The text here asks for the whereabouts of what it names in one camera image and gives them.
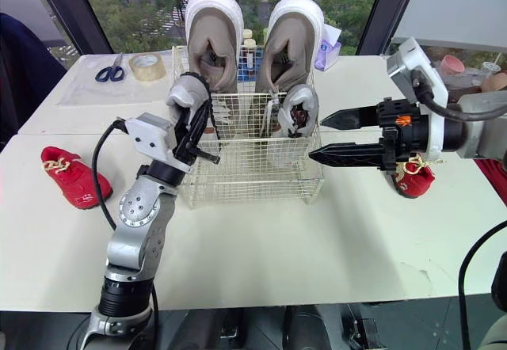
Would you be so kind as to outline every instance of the transparent plastic sheet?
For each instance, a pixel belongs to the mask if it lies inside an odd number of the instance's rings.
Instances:
[[[81,57],[74,65],[78,67],[78,71],[64,91],[58,105],[128,105],[164,101],[173,85],[173,55],[171,51],[157,53],[162,57],[166,75],[151,82],[135,79],[128,61],[136,54],[123,55],[120,66],[123,67],[125,76],[118,82],[95,81],[97,73],[105,67],[110,67],[118,55],[85,55]]]

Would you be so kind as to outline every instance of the wire basket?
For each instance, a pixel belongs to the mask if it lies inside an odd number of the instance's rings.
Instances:
[[[202,158],[180,186],[190,207],[205,201],[304,199],[310,203],[323,182],[322,166],[308,158],[321,146],[315,129],[306,138],[274,138],[276,120],[266,117],[279,104],[268,93],[255,93],[262,47],[242,47],[238,66],[238,93],[212,94],[219,140],[202,139],[199,147],[220,156],[218,165]],[[174,79],[189,71],[186,47],[173,47]],[[278,94],[283,102],[284,93]]]

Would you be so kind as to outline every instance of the red sneaker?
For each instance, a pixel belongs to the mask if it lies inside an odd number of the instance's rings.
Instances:
[[[393,182],[399,194],[406,198],[418,198],[426,193],[435,180],[428,166],[420,162],[401,162],[396,166]]]
[[[79,155],[47,146],[42,150],[40,158],[43,169],[56,181],[72,205],[78,209],[90,209],[98,205],[92,169],[78,161]],[[107,200],[112,194],[111,185],[101,174],[98,174],[98,183],[104,200]]]

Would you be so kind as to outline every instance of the shoelace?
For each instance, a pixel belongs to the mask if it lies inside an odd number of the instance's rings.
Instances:
[[[57,162],[54,160],[48,160],[46,162],[43,162],[42,169],[44,169],[46,172],[49,172],[50,170],[53,169],[57,169],[55,173],[63,172],[67,170],[69,166],[71,166],[70,162],[63,163],[63,160],[65,160],[65,158],[59,158]]]
[[[408,174],[418,174],[421,169],[427,167],[430,164],[442,164],[443,162],[444,162],[444,160],[442,160],[442,159],[439,159],[439,160],[436,160],[436,161],[433,161],[433,162],[425,162],[422,159],[422,157],[421,157],[420,154],[416,154],[412,158],[409,158],[408,162],[404,162],[403,163],[403,172],[408,173]],[[409,164],[409,163],[410,164],[415,164],[417,166],[416,169],[415,170],[408,170],[406,168],[406,165]]]
[[[271,100],[266,105],[264,110],[264,115],[262,117],[262,125],[261,130],[259,131],[259,137],[262,137],[262,132],[266,131],[266,136],[269,137],[271,135],[271,119],[273,114],[273,107],[280,107],[280,99],[278,97],[278,86],[276,86],[276,90],[270,90]]]

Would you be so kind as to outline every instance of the blue scissors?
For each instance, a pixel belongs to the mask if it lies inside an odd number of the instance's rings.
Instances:
[[[114,60],[114,63],[110,67],[105,67],[101,71],[97,73],[95,76],[95,81],[97,82],[106,82],[108,79],[111,80],[111,82],[121,81],[124,79],[124,68],[120,66],[121,63],[121,57],[123,56],[123,53],[120,53],[118,57]]]

